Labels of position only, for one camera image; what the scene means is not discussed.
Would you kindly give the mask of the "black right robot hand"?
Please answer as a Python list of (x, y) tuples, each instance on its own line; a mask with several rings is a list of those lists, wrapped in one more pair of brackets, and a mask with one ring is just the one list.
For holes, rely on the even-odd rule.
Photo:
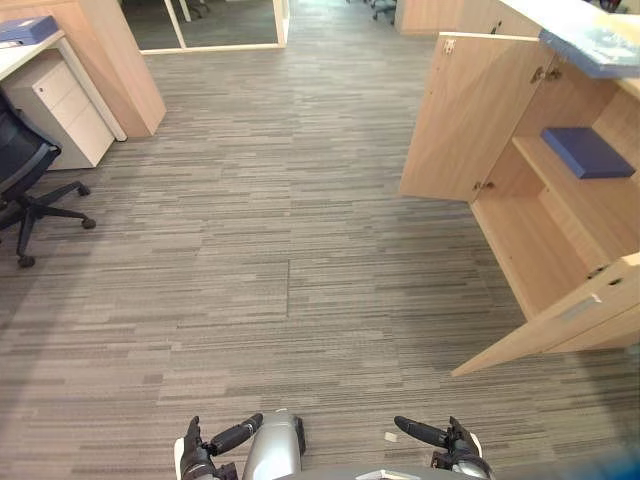
[(491, 479), (493, 471), (483, 458), (478, 438), (453, 416), (442, 430), (403, 416), (394, 417), (395, 425), (410, 437), (436, 448), (430, 467)]

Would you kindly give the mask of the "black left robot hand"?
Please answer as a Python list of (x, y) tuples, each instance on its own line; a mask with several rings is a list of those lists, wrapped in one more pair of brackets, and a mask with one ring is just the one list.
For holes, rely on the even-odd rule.
[(213, 457), (222, 455), (249, 440), (263, 423), (263, 415), (256, 413), (223, 432), (209, 442), (201, 437), (200, 418), (194, 416), (183, 437), (174, 443), (174, 464), (177, 479), (237, 479), (233, 462), (216, 467)]

